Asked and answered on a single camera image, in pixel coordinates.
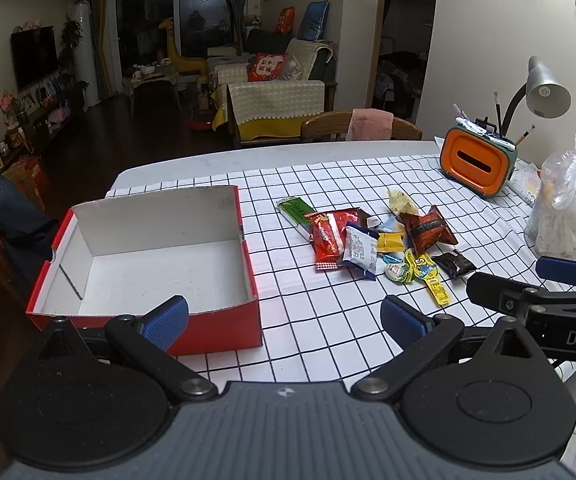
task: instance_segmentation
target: orange pillow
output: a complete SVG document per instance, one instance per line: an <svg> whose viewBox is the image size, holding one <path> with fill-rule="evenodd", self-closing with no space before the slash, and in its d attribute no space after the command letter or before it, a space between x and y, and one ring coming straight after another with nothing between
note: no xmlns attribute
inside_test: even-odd
<svg viewBox="0 0 576 480"><path fill-rule="evenodd" d="M248 81L278 79L288 56L289 54L257 54L257 59L248 72Z"/></svg>
<svg viewBox="0 0 576 480"><path fill-rule="evenodd" d="M292 24L294 23L294 7L286 7L279 13L279 21L274 31L277 34L288 34L292 32Z"/></svg>

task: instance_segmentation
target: open cardboard box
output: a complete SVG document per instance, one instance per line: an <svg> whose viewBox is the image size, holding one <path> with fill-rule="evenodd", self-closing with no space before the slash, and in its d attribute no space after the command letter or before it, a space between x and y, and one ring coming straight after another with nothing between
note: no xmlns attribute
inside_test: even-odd
<svg viewBox="0 0 576 480"><path fill-rule="evenodd" d="M106 198L72 208L55 256L26 312L43 328L68 316L78 328L142 316L175 294L188 302L172 355L261 346L257 287L236 186L187 187Z"/></svg>

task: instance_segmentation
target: pink towel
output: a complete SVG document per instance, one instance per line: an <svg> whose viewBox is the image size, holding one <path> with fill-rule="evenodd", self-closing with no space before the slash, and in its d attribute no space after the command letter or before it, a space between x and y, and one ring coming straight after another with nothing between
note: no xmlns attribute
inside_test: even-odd
<svg viewBox="0 0 576 480"><path fill-rule="evenodd" d="M346 140L390 140L392 118L393 115L384 110L355 108Z"/></svg>

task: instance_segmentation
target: green snack bar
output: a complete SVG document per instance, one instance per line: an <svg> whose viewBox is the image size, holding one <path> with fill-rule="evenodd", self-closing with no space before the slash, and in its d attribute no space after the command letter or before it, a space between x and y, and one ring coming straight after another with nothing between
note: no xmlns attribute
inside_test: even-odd
<svg viewBox="0 0 576 480"><path fill-rule="evenodd" d="M305 215L314 213L315 210L306 204L298 196L283 198L276 204L279 212L295 227L299 234L309 242L312 241L312 222Z"/></svg>

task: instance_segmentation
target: grid pattern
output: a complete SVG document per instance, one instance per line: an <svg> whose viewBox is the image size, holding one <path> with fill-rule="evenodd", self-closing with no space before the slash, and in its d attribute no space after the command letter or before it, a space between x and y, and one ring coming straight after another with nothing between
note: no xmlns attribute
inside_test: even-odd
<svg viewBox="0 0 576 480"><path fill-rule="evenodd" d="M423 282L393 283L379 259L375 282L355 270L315 270L314 250L274 208L276 200L299 196L319 210L363 208L385 221L388 188L410 195L427 213L439 206L460 243L456 246L480 270L549 290L576 290L544 282L534 272L536 258L524 240L530 206L508 186L482 200L446 179L437 156L398 156L343 160L270 170L238 171L203 178L112 190L119 196L172 187L239 187L244 235L260 299L261 348L180 356L220 390L236 381L329 381L347 387L401 352L380 323L380 304L395 294L427 316L446 312L467 326L492 326L500 314L472 304L463 278L450 280L440 269L452 301L439 308ZM433 256L451 246L433 246ZM557 368L563 380L576 369Z"/></svg>

